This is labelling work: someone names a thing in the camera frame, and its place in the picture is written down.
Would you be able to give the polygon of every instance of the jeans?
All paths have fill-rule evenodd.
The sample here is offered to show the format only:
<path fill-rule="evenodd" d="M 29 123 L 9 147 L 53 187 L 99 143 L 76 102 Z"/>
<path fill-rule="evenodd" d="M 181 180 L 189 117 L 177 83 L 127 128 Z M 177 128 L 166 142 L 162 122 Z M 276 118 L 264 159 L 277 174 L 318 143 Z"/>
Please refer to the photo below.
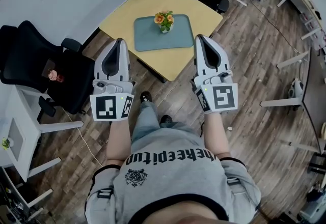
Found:
<path fill-rule="evenodd" d="M 134 143 L 140 138 L 161 128 L 171 128 L 196 134 L 190 127 L 180 122 L 159 124 L 157 120 L 157 108 L 155 104 L 149 101 L 145 101 L 141 103 L 141 110 L 136 122 L 136 126 L 133 130 L 131 142 Z"/>

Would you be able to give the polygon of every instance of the orange flower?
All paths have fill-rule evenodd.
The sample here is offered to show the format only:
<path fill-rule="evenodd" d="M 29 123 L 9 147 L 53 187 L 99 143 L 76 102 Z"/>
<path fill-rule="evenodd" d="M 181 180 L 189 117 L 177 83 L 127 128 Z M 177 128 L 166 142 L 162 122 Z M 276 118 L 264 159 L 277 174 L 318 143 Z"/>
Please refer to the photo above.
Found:
<path fill-rule="evenodd" d="M 167 17 L 167 19 L 168 19 L 168 21 L 171 21 L 172 24 L 174 23 L 174 17 L 172 17 L 172 15 L 169 15 L 169 16 Z"/>
<path fill-rule="evenodd" d="M 161 24 L 164 21 L 164 17 L 160 14 L 156 14 L 154 18 L 154 22 L 156 24 Z"/>

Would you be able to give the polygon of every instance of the sleeve cuff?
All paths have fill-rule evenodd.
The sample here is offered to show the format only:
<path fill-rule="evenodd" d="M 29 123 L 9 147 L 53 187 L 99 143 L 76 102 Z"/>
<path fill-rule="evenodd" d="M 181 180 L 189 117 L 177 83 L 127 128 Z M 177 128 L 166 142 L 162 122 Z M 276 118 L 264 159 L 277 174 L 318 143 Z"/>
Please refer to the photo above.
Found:
<path fill-rule="evenodd" d="M 220 159 L 220 161 L 226 161 L 226 160 L 231 160 L 231 161 L 239 162 L 239 163 L 241 163 L 244 167 L 246 167 L 246 165 L 245 165 L 242 161 L 240 161 L 240 160 L 238 160 L 238 159 L 236 159 L 236 158 L 232 158 L 232 157 L 224 157 L 224 158 Z"/>
<path fill-rule="evenodd" d="M 114 168 L 114 169 L 120 170 L 121 166 L 119 166 L 119 165 L 115 165 L 115 164 L 106 165 L 106 166 L 102 167 L 101 169 L 98 169 L 98 170 L 94 173 L 92 179 L 95 180 L 96 175 L 98 175 L 99 173 L 103 172 L 103 171 L 106 170 L 106 169 L 111 169 L 111 168 Z"/>

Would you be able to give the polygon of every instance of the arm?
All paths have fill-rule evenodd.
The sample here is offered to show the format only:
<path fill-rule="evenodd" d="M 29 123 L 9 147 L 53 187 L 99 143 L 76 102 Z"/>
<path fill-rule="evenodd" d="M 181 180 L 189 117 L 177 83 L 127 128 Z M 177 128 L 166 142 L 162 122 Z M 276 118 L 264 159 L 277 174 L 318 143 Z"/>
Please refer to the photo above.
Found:
<path fill-rule="evenodd" d="M 131 138 L 128 120 L 112 122 L 106 147 L 106 165 L 121 166 L 131 154 Z"/>
<path fill-rule="evenodd" d="M 222 117 L 219 113 L 205 115 L 204 143 L 205 148 L 219 159 L 231 157 L 229 142 L 224 131 Z"/>
<path fill-rule="evenodd" d="M 218 113 L 205 115 L 205 147 L 221 161 L 232 191 L 233 215 L 236 223 L 249 223 L 260 203 L 261 193 L 245 165 L 232 158 L 222 117 Z"/>

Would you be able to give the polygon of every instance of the chair armrest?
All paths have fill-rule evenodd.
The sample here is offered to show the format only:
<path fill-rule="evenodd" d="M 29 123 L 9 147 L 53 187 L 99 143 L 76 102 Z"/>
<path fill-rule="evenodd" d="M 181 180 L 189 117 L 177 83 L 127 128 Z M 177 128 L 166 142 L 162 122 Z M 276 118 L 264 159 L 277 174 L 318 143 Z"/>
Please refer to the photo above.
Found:
<path fill-rule="evenodd" d="M 40 98 L 39 98 L 39 105 L 40 105 L 41 109 L 48 116 L 53 117 L 55 115 L 56 109 L 53 107 L 53 105 L 49 101 L 45 100 L 45 98 L 43 96 L 40 96 Z"/>
<path fill-rule="evenodd" d="M 227 10 L 229 9 L 229 1 L 228 0 L 221 0 L 219 5 L 218 5 L 218 13 L 224 13 L 227 12 Z"/>
<path fill-rule="evenodd" d="M 61 43 L 61 46 L 76 52 L 80 52 L 80 49 L 82 47 L 82 45 L 74 39 L 64 39 Z"/>

